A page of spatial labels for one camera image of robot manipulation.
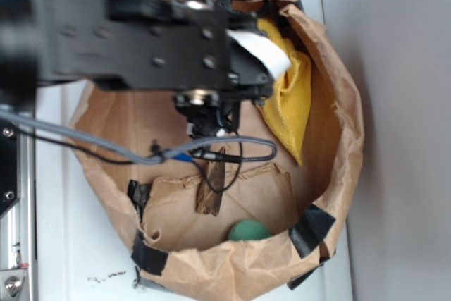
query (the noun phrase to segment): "yellow towel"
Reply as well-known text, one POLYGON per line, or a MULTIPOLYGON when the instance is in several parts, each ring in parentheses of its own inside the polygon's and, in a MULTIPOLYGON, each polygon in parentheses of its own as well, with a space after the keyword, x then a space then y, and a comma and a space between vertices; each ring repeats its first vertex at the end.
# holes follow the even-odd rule
POLYGON ((311 60, 296 51, 290 39, 283 38, 268 19, 259 20, 259 29, 290 58, 291 68, 274 82, 274 95, 258 106, 269 129, 302 165, 301 150, 311 105, 311 60))

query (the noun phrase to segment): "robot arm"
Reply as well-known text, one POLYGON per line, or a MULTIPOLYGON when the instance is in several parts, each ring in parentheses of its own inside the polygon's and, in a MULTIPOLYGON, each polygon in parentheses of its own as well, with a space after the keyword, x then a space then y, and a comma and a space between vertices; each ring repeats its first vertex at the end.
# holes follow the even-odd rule
POLYGON ((273 85, 237 31, 267 40, 257 15, 230 0, 0 0, 0 101, 87 78, 104 90, 174 91, 194 138, 232 132, 240 103, 262 103, 273 85))

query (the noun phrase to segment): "green ball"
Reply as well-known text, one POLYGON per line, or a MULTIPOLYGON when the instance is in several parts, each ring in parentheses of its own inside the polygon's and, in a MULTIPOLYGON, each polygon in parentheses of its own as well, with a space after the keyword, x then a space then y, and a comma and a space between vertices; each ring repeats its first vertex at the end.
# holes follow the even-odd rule
POLYGON ((269 229, 257 220, 240 221, 228 234, 228 239, 232 241, 263 240, 270 237, 269 229))

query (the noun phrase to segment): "black electrical tape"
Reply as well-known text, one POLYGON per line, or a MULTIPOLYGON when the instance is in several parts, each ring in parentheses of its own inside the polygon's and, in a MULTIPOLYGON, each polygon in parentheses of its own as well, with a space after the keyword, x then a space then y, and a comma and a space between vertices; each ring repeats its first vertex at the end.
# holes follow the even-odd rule
POLYGON ((169 253, 146 246, 144 236, 138 232, 133 246, 132 260, 149 274, 161 276, 169 253))
POLYGON ((301 10, 302 12, 305 13, 304 5, 302 4, 302 0, 291 1, 291 3, 294 4, 296 7, 298 7, 299 10, 301 10))
POLYGON ((146 207, 146 203, 149 200, 151 188, 152 185, 150 184, 141 185, 134 180, 130 180, 130 182, 128 183, 127 195, 130 200, 132 200, 133 206, 135 206, 136 212, 138 213, 141 222, 144 208, 146 207))
POLYGON ((292 279, 289 283, 287 283, 287 286, 289 289, 294 290, 300 285, 303 284, 304 281, 306 281, 317 269, 318 267, 312 269, 310 272, 305 273, 303 276, 300 276, 299 278, 292 279))
POLYGON ((165 287, 163 287, 162 285, 160 285, 159 283, 147 280, 145 278, 143 278, 140 275, 140 270, 138 269, 138 267, 135 267, 136 269, 136 280, 133 282, 133 288, 136 288, 137 285, 142 285, 146 288, 151 288, 151 289, 155 289, 155 290, 159 290, 161 292, 167 292, 167 293, 172 293, 172 290, 169 290, 165 287))
MULTIPOLYGON (((323 266, 324 262, 326 262, 328 260, 329 260, 328 257, 320 257, 319 258, 319 266, 323 266)), ((315 272, 315 270, 317 270, 319 268, 319 266, 313 268, 311 271, 309 271, 308 273, 305 273, 304 275, 301 275, 298 278, 292 279, 289 283, 287 283, 287 287, 291 290, 296 289, 297 287, 302 285, 304 283, 304 281, 306 281, 315 272)))
POLYGON ((303 259, 317 248, 329 233, 335 218, 314 204, 289 229, 293 245, 303 259))

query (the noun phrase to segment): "crumpled paper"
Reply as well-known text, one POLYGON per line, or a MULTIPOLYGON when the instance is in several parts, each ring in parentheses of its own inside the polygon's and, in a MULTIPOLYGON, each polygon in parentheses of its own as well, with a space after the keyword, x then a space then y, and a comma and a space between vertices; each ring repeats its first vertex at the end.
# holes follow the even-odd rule
MULTIPOLYGON (((290 173, 298 214, 314 202, 337 221, 323 244, 303 258, 299 257, 288 232, 282 231, 260 241, 227 241, 206 250, 171 251, 161 276, 141 271, 143 278, 174 293, 205 301, 251 300, 311 271, 319 265, 320 257, 332 257, 335 253, 362 166, 362 106, 354 81, 328 41, 326 28, 308 18, 292 4, 294 1, 273 0, 272 4, 273 17, 278 13, 290 24, 285 34, 312 59, 311 111, 302 150, 304 167, 299 168, 281 147, 262 121, 257 108, 251 104, 242 107, 240 134, 268 138, 278 143, 279 154, 274 162, 278 168, 290 173)), ((258 1, 235 3, 236 8, 248 10, 259 6, 258 1)), ((119 142, 143 155, 149 153, 153 139, 165 147, 188 141, 185 123, 185 118, 173 108, 171 93, 106 93, 92 85, 80 99, 72 122, 76 128, 119 142)), ((230 154, 238 153, 236 145, 229 147, 230 154)), ((95 147, 92 150, 113 157, 95 147)), ((245 147, 245 152, 258 155, 267 150, 245 147)), ((175 161, 151 167, 117 167, 79 152, 77 156, 113 227, 130 251, 136 232, 145 232, 146 224, 140 224, 126 195, 128 181, 150 183, 155 179, 158 182, 161 177, 184 181, 198 176, 194 166, 175 161)), ((261 166, 264 164, 245 164, 243 173, 258 170, 261 166)), ((257 198, 252 194, 241 200, 243 203, 254 202, 257 198)), ((186 203, 194 209, 194 200, 186 203)), ((150 245, 152 235, 158 234, 152 234, 152 227, 147 228, 146 239, 150 245)), ((182 233, 185 229, 179 227, 173 231, 182 233)))
MULTIPOLYGON (((226 183, 234 175, 229 171, 226 183)), ((183 180, 160 177, 154 181, 142 220, 146 240, 152 247, 165 251, 207 250, 226 241, 238 221, 258 220, 277 235, 299 219, 290 174, 276 164, 241 173, 233 188, 223 193, 218 216, 196 212, 201 180, 194 176, 183 180)))

